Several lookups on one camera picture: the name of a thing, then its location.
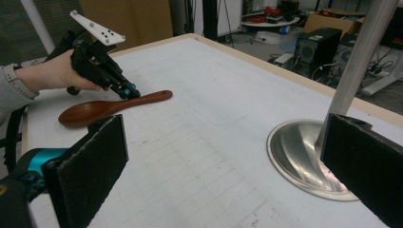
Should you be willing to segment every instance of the sleeve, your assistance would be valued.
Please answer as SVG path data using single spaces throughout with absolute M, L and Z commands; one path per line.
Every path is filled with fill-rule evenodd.
M 3 124 L 8 115 L 24 105 L 32 103 L 33 98 L 24 96 L 15 86 L 9 83 L 7 72 L 12 70 L 14 65 L 0 66 L 0 125 Z

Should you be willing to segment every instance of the gray sleeve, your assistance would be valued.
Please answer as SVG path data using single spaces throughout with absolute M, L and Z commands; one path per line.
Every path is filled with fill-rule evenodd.
M 9 84 L 3 71 L 4 66 L 0 66 L 0 125 L 8 115 L 24 105 L 32 103 L 34 100 L 23 96 L 12 85 Z

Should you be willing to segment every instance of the brown spoon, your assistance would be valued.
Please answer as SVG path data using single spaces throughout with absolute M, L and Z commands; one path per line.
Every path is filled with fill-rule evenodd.
M 59 116 L 59 123 L 66 127 L 87 126 L 128 107 L 162 102 L 171 97 L 171 91 L 163 90 L 126 101 L 81 103 L 66 109 Z

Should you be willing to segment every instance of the wooden cabinet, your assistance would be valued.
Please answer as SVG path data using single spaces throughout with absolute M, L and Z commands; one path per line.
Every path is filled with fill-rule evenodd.
M 83 15 L 126 37 L 115 50 L 172 37 L 169 0 L 79 0 Z

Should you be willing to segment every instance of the person's hand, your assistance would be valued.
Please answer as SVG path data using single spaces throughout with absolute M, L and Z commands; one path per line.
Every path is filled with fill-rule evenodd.
M 72 49 L 68 50 L 42 64 L 17 69 L 15 73 L 33 92 L 71 86 L 79 90 L 100 90 L 98 85 L 81 77 L 71 68 L 70 56 L 72 53 Z

